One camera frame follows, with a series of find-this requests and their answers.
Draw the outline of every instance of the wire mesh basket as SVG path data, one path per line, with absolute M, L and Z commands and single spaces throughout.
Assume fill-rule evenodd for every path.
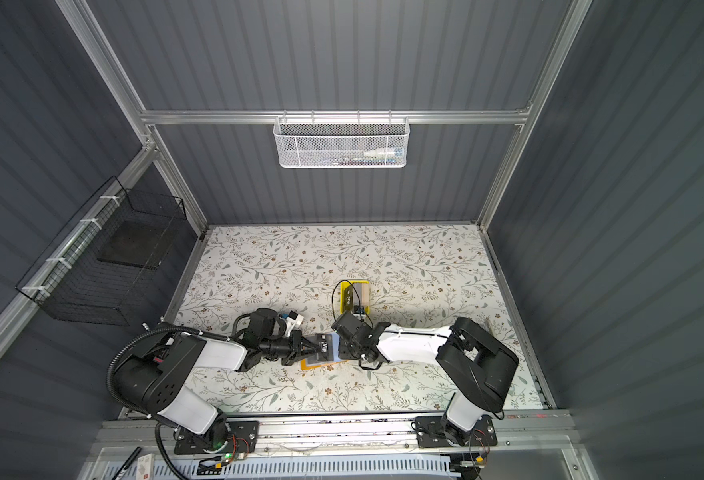
M 407 118 L 348 124 L 274 121 L 277 156 L 285 168 L 401 168 L 409 136 Z
M 120 190 L 56 258 L 44 252 L 36 265 L 48 273 L 30 284 L 30 271 L 16 289 L 55 320 L 128 326 L 155 271 L 186 221 L 177 197 Z

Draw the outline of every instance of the red wire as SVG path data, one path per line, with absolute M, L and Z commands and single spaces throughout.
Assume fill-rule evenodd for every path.
M 246 440 L 245 438 L 237 438 L 237 440 L 242 440 L 243 442 L 245 442 L 245 446 L 248 448 L 247 453 L 251 452 L 251 444 L 248 443 L 248 440 Z
M 482 436 L 485 436 L 485 432 L 483 432 L 482 430 L 478 430 L 477 428 L 475 428 L 475 432 L 480 432 L 480 433 L 482 434 Z M 484 453 L 483 457 L 484 457 L 484 456 L 487 456 L 487 455 L 491 452 L 490 446 L 488 446 L 488 447 L 486 448 L 486 447 L 485 447 L 485 444 L 482 443 L 481 438 L 478 437 L 476 433 L 475 433 L 475 437 L 477 437 L 477 439 L 480 441 L 480 445 L 482 446 L 482 452 Z

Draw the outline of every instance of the black cable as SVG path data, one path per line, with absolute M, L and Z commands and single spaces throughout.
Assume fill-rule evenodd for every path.
M 158 450 L 160 451 L 160 456 L 162 456 L 163 462 L 165 462 L 165 465 L 167 465 L 168 468 L 171 469 L 171 472 L 173 472 L 173 475 L 176 475 L 176 478 L 178 478 L 178 480 L 190 480 L 188 476 L 179 472 L 178 468 L 176 468 L 176 466 L 173 465 L 173 462 L 171 462 L 171 458 L 168 456 L 168 452 L 165 452 L 165 447 L 163 446 L 162 438 L 160 437 L 160 427 L 162 427 L 160 423 L 155 425 L 155 443 L 158 444 Z
M 336 284 L 336 286 L 333 288 L 333 291 L 330 293 L 330 312 L 333 314 L 333 323 L 336 322 L 336 310 L 333 308 L 333 298 L 335 298 L 336 289 L 339 288 L 339 285 L 341 285 L 341 283 L 343 283 L 343 282 L 347 282 L 347 283 L 349 284 L 349 288 L 351 288 L 352 291 L 355 293 L 355 295 L 357 295 L 357 302 L 359 302 L 359 307 L 360 307 L 361 309 L 363 309 L 363 313 L 365 313 L 365 317 L 368 319 L 368 322 L 370 322 L 370 328 L 375 328 L 375 327 L 373 326 L 373 320 L 370 319 L 370 317 L 368 316 L 368 313 L 365 311 L 365 307 L 363 306 L 363 299 L 360 298 L 359 292 L 358 292 L 357 290 L 355 290 L 354 284 L 352 283 L 352 281 L 351 281 L 351 280 L 348 280 L 348 279 L 346 279 L 346 278 L 339 280 L 339 282 L 338 282 L 338 283 Z M 365 320 L 363 320 L 363 315 L 362 315 L 362 314 L 358 313 L 357 315 L 359 316 L 359 321 L 360 321 L 360 322 L 364 322 L 364 321 L 365 321 Z
M 240 323 L 240 320 L 249 316 L 251 316 L 250 313 L 243 313 L 238 318 L 234 319 L 234 324 L 232 325 L 232 336 L 235 336 L 235 333 L 237 332 L 237 324 Z
M 137 336 L 135 339 L 131 340 L 128 342 L 128 344 L 124 347 L 122 347 L 122 350 L 118 352 L 117 355 L 115 355 L 115 358 L 112 359 L 111 362 L 109 362 L 109 366 L 107 367 L 107 373 L 106 373 L 106 386 L 107 386 L 107 392 L 109 392 L 109 395 L 112 396 L 112 398 L 115 399 L 115 401 L 124 406 L 125 408 L 129 408 L 135 412 L 143 413 L 144 415 L 150 415 L 149 412 L 145 409 L 142 408 L 138 405 L 134 405 L 132 402 L 129 402 L 125 398 L 123 398 L 120 395 L 120 392 L 117 390 L 117 386 L 115 384 L 115 370 L 117 370 L 118 365 L 120 364 L 120 361 L 122 360 L 122 357 L 126 354 L 127 351 L 129 351 L 133 346 L 135 346 L 137 343 L 139 343 L 142 340 L 146 340 L 150 336 L 155 336 L 158 333 L 172 333 L 172 332 L 184 332 L 184 333 L 189 333 L 190 335 L 197 335 L 197 336 L 203 336 L 206 338 L 210 339 L 215 339 L 215 340 L 223 340 L 226 341 L 228 338 L 223 335 L 218 335 L 217 333 L 211 333 L 211 332 L 204 332 L 202 330 L 194 329 L 188 326 L 163 326 L 158 329 L 150 330 L 148 332 L 144 332 L 141 335 Z M 151 415 L 152 418 L 157 420 L 158 422 L 162 423 L 165 426 L 175 428 L 176 425 L 167 420 L 163 416 L 159 415 Z
M 367 370 L 369 372 L 375 372 L 376 370 L 381 368 L 383 362 L 379 362 L 378 365 L 375 367 L 369 367 L 369 366 L 363 366 L 363 359 L 357 359 L 357 366 L 363 370 Z

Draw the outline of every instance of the small box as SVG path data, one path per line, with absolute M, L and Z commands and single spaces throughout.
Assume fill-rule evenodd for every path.
M 149 453 L 136 460 L 136 480 L 152 480 L 155 471 L 155 454 Z

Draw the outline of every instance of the pen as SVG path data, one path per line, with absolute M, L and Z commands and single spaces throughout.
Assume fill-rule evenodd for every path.
M 128 456 L 128 459 L 126 460 L 125 463 L 122 464 L 119 470 L 115 472 L 115 475 L 112 477 L 112 480 L 118 480 L 119 478 L 122 478 L 128 469 L 131 467 L 131 464 L 133 463 L 134 460 L 136 460 L 136 457 L 138 456 L 138 453 L 142 450 L 142 447 L 136 447 L 136 450 L 133 451 L 133 453 Z

